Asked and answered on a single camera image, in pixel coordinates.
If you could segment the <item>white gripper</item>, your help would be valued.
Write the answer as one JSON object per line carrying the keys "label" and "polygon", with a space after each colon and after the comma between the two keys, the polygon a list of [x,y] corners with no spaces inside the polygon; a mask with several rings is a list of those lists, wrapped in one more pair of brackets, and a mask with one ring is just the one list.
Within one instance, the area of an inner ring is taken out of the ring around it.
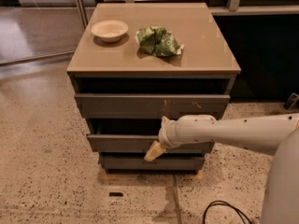
{"label": "white gripper", "polygon": [[176,122],[166,116],[162,116],[161,128],[158,132],[158,140],[154,141],[147,151],[144,160],[151,162],[163,155],[167,148],[175,148],[176,144],[170,139],[169,134],[173,131]]}

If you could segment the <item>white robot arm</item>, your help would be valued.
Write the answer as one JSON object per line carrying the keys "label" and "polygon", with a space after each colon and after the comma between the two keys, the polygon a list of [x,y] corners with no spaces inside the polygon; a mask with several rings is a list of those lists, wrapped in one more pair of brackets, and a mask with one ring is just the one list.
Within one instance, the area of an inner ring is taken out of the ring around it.
{"label": "white robot arm", "polygon": [[267,177],[261,224],[299,224],[299,114],[242,119],[210,115],[162,118],[145,160],[170,148],[216,142],[274,156]]}

